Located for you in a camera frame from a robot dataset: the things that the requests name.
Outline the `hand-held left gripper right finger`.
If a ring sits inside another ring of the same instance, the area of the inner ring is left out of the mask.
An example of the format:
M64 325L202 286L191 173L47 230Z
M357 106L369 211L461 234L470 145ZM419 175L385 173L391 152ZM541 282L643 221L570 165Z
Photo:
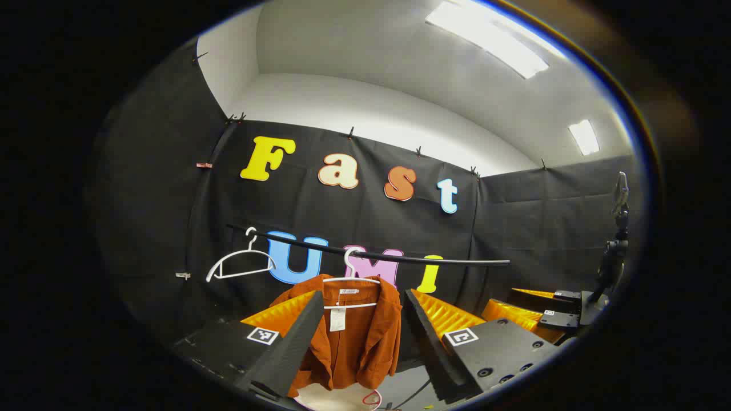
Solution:
M561 348L508 316L485 320L423 292L405 312L437 398L488 398L552 361Z

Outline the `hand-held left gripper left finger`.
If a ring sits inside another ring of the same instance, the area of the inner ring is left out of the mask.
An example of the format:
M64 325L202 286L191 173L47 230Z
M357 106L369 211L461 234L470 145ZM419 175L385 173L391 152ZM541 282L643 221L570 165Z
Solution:
M306 292L246 319L219 319L172 350L204 376L240 394L287 397L324 312L321 291Z

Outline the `white fabric laundry hamper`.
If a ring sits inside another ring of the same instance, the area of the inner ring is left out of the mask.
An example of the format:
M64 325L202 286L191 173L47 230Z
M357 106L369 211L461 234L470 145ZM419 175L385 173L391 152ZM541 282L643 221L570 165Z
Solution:
M311 384L300 389L294 400L310 411L377 411L382 397L378 390L358 383L334 390Z

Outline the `orange corduroy shirt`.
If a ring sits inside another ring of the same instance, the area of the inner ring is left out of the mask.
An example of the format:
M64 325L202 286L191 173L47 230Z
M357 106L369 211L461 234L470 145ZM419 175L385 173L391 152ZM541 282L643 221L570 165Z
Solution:
M321 274L282 292L274 307L321 291L327 309L319 321L287 396L311 384L327 390L353 384L376 389L399 361L400 292L384 279L335 281Z

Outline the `black clothes rack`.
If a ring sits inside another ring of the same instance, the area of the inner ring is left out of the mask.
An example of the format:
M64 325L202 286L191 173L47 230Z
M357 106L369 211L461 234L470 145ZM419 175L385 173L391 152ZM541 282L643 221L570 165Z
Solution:
M416 258L416 257L407 257L407 256L394 256L394 255L385 255L385 254L376 254L371 252L363 252L363 251L351 251L346 249L339 249L336 247L331 247L330 245L319 245L319 244L313 244L308 243L302 240L297 239L288 239L287 237L277 236L274 234L269 234L267 232L258 231L255 227L251 227L251 230L249 233L253 233L256 236L263 236L266 237L266 239L274 240L277 242L280 242L282 244L289 244L289 245L295 245L296 247L300 247L303 249L313 249L317 251L321 251L328 254L334 254L334 255L340 255L345 256L346 254L349 256L355 256L355 257L362 257L372 260L378 260L378 261L389 261L389 262L397 262L397 263L407 263L407 264L423 264L423 265L465 265L465 266L482 266L482 267L499 267L499 266L507 266L511 264L511 260L450 260L450 259L427 259L427 258Z

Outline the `white plastic clothes hanger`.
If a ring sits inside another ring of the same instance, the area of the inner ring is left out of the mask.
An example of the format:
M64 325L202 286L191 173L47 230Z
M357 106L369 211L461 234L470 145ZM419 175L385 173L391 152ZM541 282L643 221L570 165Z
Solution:
M212 279L232 279L236 277L241 276L248 276L255 273L263 273L267 271L271 271L272 269L276 269L277 265L274 261L274 258L267 254L266 252L254 249L254 243L258 239L257 231L255 227L248 227L245 231L246 236L251 236L251 240L248 242L248 247L246 249L241 249L235 252L230 252L230 254L224 255L223 257L219 258L219 260L214 263L214 265L211 266L209 269L206 278L204 279L207 283L210 283ZM229 260L232 257L235 257L237 255L242 254L258 254L266 256L267 258L267 266L265 268L261 269L255 269L252 271L245 271L245 272L238 272L238 273L224 273L224 262Z
M350 263L350 255L355 253L357 250L355 249L346 249L346 252L344 254L344 263L347 268L351 270L352 276L345 276L345 277L339 277L339 278L331 278L331 279L323 279L322 283L337 283L337 281L362 281L362 283L373 283L373 284L380 284L379 280L376 279L370 279L370 278L362 278L358 277L357 270L355 266ZM324 306L323 308L325 310L329 309L360 309L365 307L373 307L376 306L377 303L368 303L368 304L356 304L351 306L340 306L340 300L337 300L337 303L335 306Z

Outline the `small ceiling light panel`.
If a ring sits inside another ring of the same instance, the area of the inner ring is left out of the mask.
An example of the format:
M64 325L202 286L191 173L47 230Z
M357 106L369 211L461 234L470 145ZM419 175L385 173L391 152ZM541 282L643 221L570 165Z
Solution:
M600 144L590 120L583 119L576 124L570 124L568 130L583 156L595 154L600 150Z

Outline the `black backdrop cloth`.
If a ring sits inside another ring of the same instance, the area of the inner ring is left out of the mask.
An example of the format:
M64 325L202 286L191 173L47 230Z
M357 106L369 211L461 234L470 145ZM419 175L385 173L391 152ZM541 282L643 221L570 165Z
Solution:
M227 124L194 52L195 43L175 50L110 111L85 188L107 278L165 344L220 317L261 311L316 274L344 274L339 256L259 239L256 249L275 258L281 276L207 283L214 262L245 247L251 225L376 254L511 260L491 274L440 269L435 295L474 312L510 287L591 288L614 231L620 171L633 191L630 229L639 239L645 228L645 166L632 156L478 179L363 137Z

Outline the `long ceiling light panel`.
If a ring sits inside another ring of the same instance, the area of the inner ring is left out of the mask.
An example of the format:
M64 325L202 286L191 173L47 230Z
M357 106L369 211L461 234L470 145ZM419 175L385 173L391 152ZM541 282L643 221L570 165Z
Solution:
M427 15L425 22L477 45L523 79L548 70L549 64L539 54L498 26L499 18L487 7L444 1Z

